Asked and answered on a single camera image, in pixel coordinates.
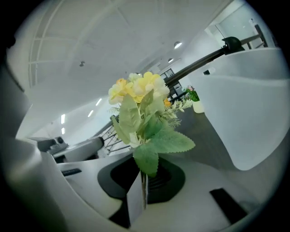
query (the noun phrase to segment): vase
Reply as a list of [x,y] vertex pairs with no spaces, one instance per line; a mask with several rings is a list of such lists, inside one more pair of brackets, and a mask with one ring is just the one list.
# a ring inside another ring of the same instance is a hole
[[[109,220],[129,228],[146,209],[143,205],[141,174],[134,158],[128,155],[102,168],[97,176],[100,187],[111,197],[122,201],[120,209]],[[184,171],[159,157],[157,175],[146,177],[146,205],[167,202],[185,183]]]
[[193,102],[193,110],[197,114],[204,113],[204,108],[201,101],[194,101]]

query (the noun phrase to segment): metal railing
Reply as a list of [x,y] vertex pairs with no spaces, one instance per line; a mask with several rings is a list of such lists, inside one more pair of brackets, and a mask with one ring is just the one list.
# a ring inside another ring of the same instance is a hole
[[120,151],[123,149],[128,149],[131,146],[125,145],[122,140],[118,138],[118,135],[113,127],[112,121],[109,121],[101,130],[98,136],[101,136],[104,139],[103,151],[106,155],[110,155],[112,152]]

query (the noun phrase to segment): white flower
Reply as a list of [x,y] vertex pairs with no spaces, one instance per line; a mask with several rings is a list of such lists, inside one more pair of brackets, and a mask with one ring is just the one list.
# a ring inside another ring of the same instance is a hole
[[159,96],[167,96],[169,94],[169,89],[167,86],[165,86],[165,82],[162,78],[157,78],[154,81],[154,93],[153,97],[159,97]]
[[138,78],[133,85],[133,91],[137,96],[145,96],[152,89],[154,89],[153,97],[163,96],[167,97],[169,94],[168,87],[165,86],[164,80],[158,74],[150,72],[144,73],[143,78]]

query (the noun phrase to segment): white panel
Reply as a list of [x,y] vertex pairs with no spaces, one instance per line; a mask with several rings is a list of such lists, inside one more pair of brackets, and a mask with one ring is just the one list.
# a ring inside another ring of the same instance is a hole
[[208,75],[191,81],[238,169],[255,167],[283,140],[290,127],[290,79]]
[[77,39],[91,18],[108,5],[106,0],[67,0],[60,6],[46,36]]
[[39,27],[38,27],[38,30],[37,30],[37,33],[36,33],[36,37],[39,37],[41,38],[42,36],[45,36],[44,35],[44,30],[45,30],[45,27],[52,15],[52,13],[55,11],[55,9],[57,8],[58,4],[61,2],[61,0],[48,0],[47,3],[47,9],[46,9],[46,12],[39,24]]
[[39,60],[63,60],[68,58],[68,53],[75,42],[66,40],[44,40],[39,55]]

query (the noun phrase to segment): flower bouquet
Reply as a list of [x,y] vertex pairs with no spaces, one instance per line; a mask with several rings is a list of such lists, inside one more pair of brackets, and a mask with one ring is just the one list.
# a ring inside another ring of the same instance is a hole
[[193,101],[193,110],[196,113],[204,113],[204,108],[200,99],[198,97],[198,93],[196,93],[195,89],[192,86],[188,86],[185,89],[186,95],[185,100],[192,100]]
[[154,177],[158,170],[158,153],[184,152],[194,142],[174,131],[180,125],[176,112],[184,112],[192,100],[168,101],[169,89],[158,74],[144,76],[131,73],[128,80],[119,79],[109,90],[109,103],[119,104],[119,122],[112,116],[113,126],[125,144],[135,148],[133,157],[141,171],[143,205],[146,207],[146,175]]

